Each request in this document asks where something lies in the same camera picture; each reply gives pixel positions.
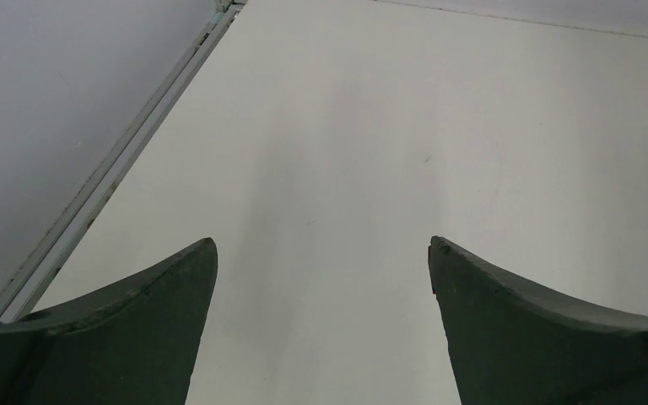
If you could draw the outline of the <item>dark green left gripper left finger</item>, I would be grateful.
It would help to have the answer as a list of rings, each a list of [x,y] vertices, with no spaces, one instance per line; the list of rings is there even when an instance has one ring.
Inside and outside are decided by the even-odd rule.
[[[0,404],[182,404],[218,274],[210,238],[0,322]]]

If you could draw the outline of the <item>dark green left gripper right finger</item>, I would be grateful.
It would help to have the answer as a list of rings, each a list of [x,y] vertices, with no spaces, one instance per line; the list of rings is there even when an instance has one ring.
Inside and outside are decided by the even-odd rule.
[[[562,294],[435,236],[428,249],[464,404],[648,404],[648,316]]]

